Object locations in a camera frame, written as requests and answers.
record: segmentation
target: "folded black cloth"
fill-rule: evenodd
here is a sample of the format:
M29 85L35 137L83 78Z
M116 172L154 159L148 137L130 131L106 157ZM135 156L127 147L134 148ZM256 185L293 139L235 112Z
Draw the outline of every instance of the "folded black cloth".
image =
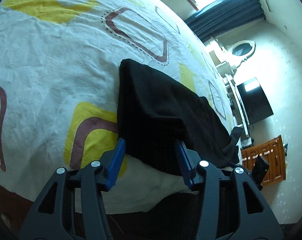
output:
M121 62L119 75L118 136L126 140L128 154L181 175L174 149L180 139L218 168L239 161L236 144L243 128L229 135L205 97L131 59Z

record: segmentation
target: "flat screen tv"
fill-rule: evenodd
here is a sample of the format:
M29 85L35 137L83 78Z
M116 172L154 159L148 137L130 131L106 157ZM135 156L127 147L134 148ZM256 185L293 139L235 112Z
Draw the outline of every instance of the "flat screen tv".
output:
M256 78L237 85L237 88L249 119L248 125L273 115L266 94Z

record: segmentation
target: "bed sheet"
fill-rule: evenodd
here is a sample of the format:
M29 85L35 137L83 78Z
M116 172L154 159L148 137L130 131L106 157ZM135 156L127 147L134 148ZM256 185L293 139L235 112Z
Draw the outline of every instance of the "bed sheet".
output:
M202 42L159 0L2 0L0 185L34 201L58 167L117 141L118 68L131 58L205 96L230 133L223 83ZM181 177L125 156L107 213L148 211Z

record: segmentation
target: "cabinet door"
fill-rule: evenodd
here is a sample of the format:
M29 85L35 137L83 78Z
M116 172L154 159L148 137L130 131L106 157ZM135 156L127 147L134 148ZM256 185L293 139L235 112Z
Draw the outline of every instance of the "cabinet door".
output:
M250 171L253 170L253 167L254 167L254 164L255 164L255 161L257 159L257 156L258 156L258 148L257 147L250 147L248 149L246 149L247 151L247 162L248 162L248 169Z
M285 164L282 140L276 138L269 141L270 157L272 159L273 182L285 180Z
M248 167L248 156L247 156L247 151L242 150L241 151L241 155L242 155L242 166L244 166L245 168L249 168Z
M263 181L262 181L262 185L267 185L272 183L272 158L270 155L270 147L269 147L269 143L265 143L263 145L260 145L258 147L258 153L260 156L262 156L263 158L266 159L266 161L269 163L270 167L269 170L267 172L267 174L265 175Z

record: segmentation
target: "blue curtain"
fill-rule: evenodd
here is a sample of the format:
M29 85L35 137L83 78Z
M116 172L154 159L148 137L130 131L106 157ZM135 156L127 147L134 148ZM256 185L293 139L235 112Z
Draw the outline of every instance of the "blue curtain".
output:
M233 28L264 18L259 0L217 0L185 20L202 42Z

